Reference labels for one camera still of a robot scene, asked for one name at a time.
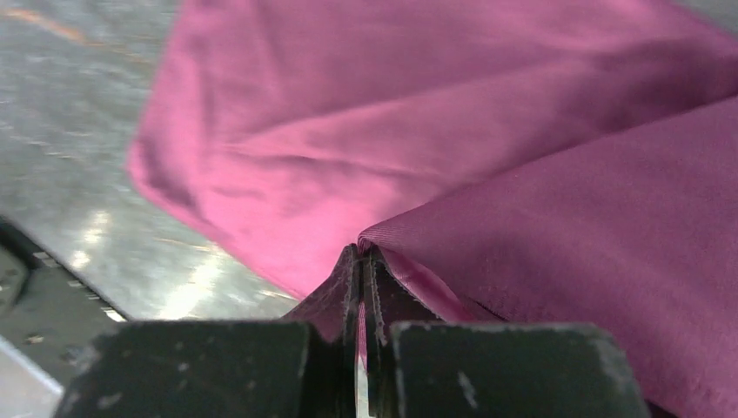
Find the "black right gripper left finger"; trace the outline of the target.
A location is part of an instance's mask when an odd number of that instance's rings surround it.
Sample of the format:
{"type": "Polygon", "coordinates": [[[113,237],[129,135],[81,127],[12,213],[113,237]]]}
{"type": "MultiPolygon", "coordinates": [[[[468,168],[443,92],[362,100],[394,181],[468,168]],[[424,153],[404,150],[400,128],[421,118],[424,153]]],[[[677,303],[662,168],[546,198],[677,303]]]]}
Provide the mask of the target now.
{"type": "Polygon", "coordinates": [[[354,417],[361,262],[276,320],[130,321],[79,356],[57,417],[354,417]]]}

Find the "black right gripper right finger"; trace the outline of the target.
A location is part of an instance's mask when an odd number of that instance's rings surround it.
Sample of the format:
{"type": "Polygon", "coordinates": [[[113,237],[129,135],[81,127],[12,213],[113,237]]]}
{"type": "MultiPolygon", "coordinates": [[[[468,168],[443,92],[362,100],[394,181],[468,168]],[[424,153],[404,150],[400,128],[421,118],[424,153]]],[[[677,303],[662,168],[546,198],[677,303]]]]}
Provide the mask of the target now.
{"type": "Polygon", "coordinates": [[[585,323],[444,322],[363,261],[373,417],[648,417],[626,355],[585,323]]]}

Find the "magenta satin napkin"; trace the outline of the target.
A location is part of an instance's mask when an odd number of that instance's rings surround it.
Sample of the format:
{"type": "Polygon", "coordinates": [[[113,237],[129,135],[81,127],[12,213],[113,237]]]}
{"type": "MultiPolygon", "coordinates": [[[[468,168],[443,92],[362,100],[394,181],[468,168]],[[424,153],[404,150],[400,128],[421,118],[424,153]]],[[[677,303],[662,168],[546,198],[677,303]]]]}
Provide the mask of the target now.
{"type": "Polygon", "coordinates": [[[737,414],[737,37],[670,1],[186,1],[137,189],[338,323],[377,247],[447,320],[585,321],[737,414]]]}

